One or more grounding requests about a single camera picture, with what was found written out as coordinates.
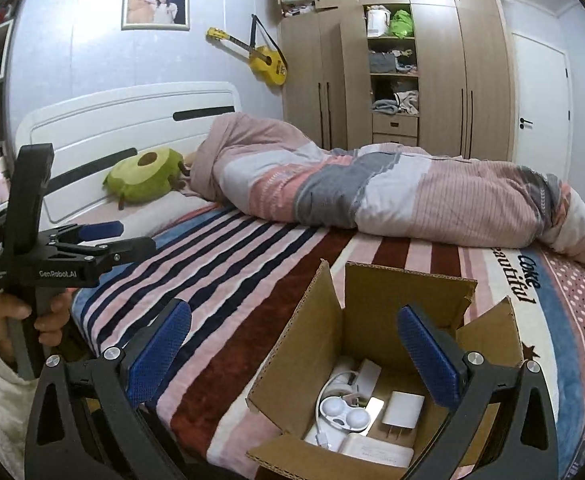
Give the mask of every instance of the green plastic bag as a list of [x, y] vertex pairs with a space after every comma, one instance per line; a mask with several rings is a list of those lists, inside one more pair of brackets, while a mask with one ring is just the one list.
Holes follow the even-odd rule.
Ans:
[[390, 34], [397, 38], [410, 36], [415, 30], [412, 16], [405, 10], [397, 10], [390, 19]]

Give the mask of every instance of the picture frame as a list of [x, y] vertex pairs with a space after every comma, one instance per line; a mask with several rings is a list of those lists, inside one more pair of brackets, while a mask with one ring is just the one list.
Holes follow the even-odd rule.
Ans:
[[190, 0], [124, 0], [122, 30], [190, 30]]

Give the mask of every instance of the wooden wardrobe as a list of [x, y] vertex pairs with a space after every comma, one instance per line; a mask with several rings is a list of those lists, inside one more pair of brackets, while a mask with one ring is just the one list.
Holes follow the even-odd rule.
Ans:
[[[315, 12], [280, 25], [287, 121], [326, 149], [394, 140], [432, 155], [511, 160], [514, 80], [499, 0], [314, 1]], [[371, 5], [407, 10], [413, 36], [368, 38]], [[371, 72], [368, 51], [386, 39], [415, 51], [416, 75]], [[389, 80], [418, 89], [418, 114], [372, 111]]]

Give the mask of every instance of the avocado plush toy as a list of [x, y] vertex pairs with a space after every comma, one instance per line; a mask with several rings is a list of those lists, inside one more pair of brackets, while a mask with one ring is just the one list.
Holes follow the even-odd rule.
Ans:
[[180, 153], [158, 148], [118, 162], [104, 185], [119, 197], [119, 209], [123, 209], [125, 202], [150, 202], [179, 189], [183, 169], [184, 158]]

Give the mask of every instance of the brown star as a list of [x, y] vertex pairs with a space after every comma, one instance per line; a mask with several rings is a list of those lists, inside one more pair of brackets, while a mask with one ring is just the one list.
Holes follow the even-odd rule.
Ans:
[[532, 346], [526, 346], [525, 343], [521, 343], [521, 346], [523, 348], [523, 358], [527, 359], [527, 360], [533, 360], [535, 357], [541, 357], [540, 355], [538, 355], [535, 351], [534, 351], [534, 345]]

